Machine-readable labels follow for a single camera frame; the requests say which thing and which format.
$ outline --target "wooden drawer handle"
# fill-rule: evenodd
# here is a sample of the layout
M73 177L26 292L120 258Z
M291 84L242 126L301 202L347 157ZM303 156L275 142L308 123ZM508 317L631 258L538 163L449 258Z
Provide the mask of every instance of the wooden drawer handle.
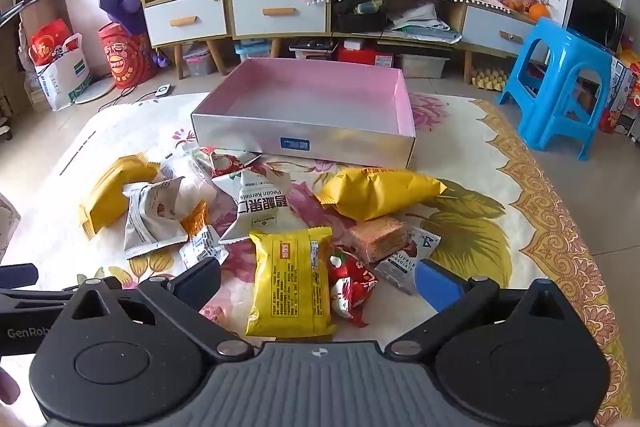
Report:
M172 19L169 21L169 25L175 27L188 26L189 24L195 24L198 20L197 16L182 17L181 19Z
M267 17L271 17L274 15L295 15L295 8L262 8L262 15L266 15Z
M515 42L516 44L524 44L524 39L519 35L514 35L513 33L500 32L500 36L511 42Z

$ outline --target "red gift bag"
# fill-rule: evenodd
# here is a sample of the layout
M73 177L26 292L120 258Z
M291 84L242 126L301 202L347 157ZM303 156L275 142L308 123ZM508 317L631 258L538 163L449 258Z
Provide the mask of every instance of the red gift bag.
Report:
M62 44L71 36L71 31L62 19L43 26L31 38L29 56L36 66L45 66L53 62L62 54ZM78 48L78 44L70 42L70 51Z

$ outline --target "floral tablecloth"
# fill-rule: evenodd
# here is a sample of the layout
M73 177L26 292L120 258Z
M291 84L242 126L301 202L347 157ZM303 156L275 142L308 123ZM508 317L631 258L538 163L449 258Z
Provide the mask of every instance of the floral tablecloth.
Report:
M36 287L47 290L94 275L113 275L125 288L133 288L153 274L181 273L184 265L177 249L127 262L122 254L122 220L87 241L78 224L78 206L118 157L146 152L150 159L161 160L193 142L190 113L204 96L171 96L108 108L94 116L44 182L2 262L35 263L40 270ZM448 189L398 217L442 236L432 259L464 279L486 275L513 288L528 287L537 277L553 279L609 362L610 387L597 423L610 425L629 417L626 364L605 285L574 220L540 166L495 105L450 96L410 96L417 128L411 168L442 179ZM313 193L344 165L284 156L262 156L260 161L290 172L289 206L310 227L330 225L334 241L340 243L353 222L323 209ZM210 219L222 235L236 218L236 206L222 193L215 202ZM249 241L229 250L222 288L201 312L242 333L252 295L255 251ZM376 339L384 346L433 314L419 296L407 296L381 281L365 307L369 326L358 329L336 319L334 338ZM43 420L29 391L30 361L30 356L9 357L2 359L2 367L23 391L13 406L16 414L38 425Z

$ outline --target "blue label on box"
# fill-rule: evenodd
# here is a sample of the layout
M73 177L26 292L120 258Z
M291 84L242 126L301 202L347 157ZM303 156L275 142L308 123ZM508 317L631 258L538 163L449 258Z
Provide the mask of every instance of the blue label on box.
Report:
M297 138L280 138L280 147L294 151L308 151L311 149L309 140L299 140Z

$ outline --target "purple hat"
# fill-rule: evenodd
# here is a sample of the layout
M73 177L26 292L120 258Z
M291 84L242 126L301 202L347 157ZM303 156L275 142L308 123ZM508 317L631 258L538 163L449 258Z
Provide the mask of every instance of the purple hat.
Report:
M100 0L99 6L113 22L121 24L130 35L146 33L141 0Z

